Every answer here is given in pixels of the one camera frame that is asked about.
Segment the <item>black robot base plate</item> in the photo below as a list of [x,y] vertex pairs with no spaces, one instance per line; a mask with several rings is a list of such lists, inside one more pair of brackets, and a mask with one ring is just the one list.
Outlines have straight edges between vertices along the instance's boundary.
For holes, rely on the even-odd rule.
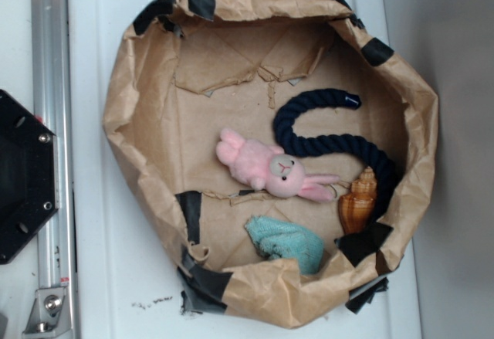
[[22,251],[57,210],[55,136],[1,91],[1,264]]

